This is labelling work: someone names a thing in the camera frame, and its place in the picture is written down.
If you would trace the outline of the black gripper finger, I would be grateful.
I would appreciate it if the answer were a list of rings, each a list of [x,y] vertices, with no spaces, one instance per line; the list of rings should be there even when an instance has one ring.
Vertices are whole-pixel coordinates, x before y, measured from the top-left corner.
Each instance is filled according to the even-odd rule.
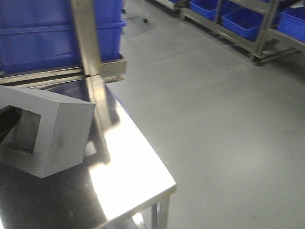
[[[8,105],[0,110],[0,142],[2,143],[12,128],[18,123],[21,115],[18,108]]]

